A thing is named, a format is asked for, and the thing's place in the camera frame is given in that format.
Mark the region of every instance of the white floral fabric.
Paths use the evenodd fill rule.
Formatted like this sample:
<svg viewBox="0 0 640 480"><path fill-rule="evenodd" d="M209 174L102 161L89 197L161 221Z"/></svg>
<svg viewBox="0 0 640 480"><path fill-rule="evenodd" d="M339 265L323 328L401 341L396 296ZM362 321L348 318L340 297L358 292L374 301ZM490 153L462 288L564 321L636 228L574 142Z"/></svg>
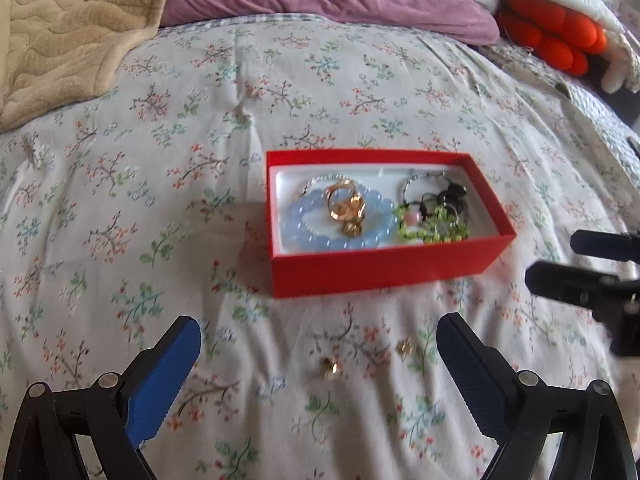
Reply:
<svg viewBox="0 0 640 480"><path fill-rule="evenodd" d="M471 153L518 238L481 276L271 299L264 153L338 147ZM637 447L638 363L524 285L539 258L633 275L569 247L578 228L638 218L630 168L560 92L444 36L309 16L164 30L108 94L0 136L0 457L28 384L121 372L180 314L203 347L144 445L161 480L478 478L496 445L438 356L451 311L516 370L608 381Z"/></svg>

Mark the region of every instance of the bed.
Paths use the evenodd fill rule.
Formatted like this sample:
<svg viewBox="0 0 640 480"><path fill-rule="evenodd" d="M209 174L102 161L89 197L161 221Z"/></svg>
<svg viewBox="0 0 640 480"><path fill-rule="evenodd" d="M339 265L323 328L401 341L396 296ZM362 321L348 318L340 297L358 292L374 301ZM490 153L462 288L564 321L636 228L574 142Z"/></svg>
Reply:
<svg viewBox="0 0 640 480"><path fill-rule="evenodd" d="M524 286L537 259L634 275L569 247L640 213L628 130L579 95L407 28L287 14L163 29L103 97L0 136L0 456L28 384L122 371L181 314L203 347L143 447L160 480L480 477L496 445L438 357L446 312L548 384L609 382L640 451L638 362L614 359L590 314ZM481 276L271 299L264 154L338 147L471 153L517 239Z"/></svg>

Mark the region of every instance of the tan quilted pad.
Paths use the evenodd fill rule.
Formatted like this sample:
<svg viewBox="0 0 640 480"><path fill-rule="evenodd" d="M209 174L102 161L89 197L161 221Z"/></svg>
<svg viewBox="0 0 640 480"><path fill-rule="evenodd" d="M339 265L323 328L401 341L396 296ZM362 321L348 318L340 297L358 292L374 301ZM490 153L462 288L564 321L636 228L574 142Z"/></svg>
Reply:
<svg viewBox="0 0 640 480"><path fill-rule="evenodd" d="M0 0L0 132L105 93L165 0Z"/></svg>

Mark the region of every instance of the orange plush toy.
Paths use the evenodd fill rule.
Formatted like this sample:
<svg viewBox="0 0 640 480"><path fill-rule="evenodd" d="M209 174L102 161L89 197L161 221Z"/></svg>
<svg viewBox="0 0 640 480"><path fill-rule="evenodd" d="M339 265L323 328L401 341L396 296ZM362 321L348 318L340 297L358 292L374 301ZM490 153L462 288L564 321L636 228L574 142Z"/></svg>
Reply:
<svg viewBox="0 0 640 480"><path fill-rule="evenodd" d="M602 54L607 37L591 18L548 0L506 0L513 11L500 10L498 24L519 46L571 75L587 73L588 54Z"/></svg>

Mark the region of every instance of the blue gripper pad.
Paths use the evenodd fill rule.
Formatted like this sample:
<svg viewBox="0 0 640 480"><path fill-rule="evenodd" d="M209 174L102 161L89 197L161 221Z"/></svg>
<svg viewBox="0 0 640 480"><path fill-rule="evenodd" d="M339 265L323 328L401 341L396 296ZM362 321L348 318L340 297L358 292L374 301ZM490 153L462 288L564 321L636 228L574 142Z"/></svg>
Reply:
<svg viewBox="0 0 640 480"><path fill-rule="evenodd" d="M494 438L501 444L509 434L505 421L506 394L492 378L484 361L486 358L504 361L504 358L494 348L484 346L457 313L445 314L440 318L436 344L478 429L484 436Z"/></svg>
<svg viewBox="0 0 640 480"><path fill-rule="evenodd" d="M180 316L148 352L140 367L148 368L146 375L139 379L133 376L134 389L127 392L125 431L135 449L140 447L142 441L156 436L191 367L198 359L200 326L191 317Z"/></svg>
<svg viewBox="0 0 640 480"><path fill-rule="evenodd" d="M640 259L638 245L628 235L578 229L571 236L571 248L576 254L617 262Z"/></svg>

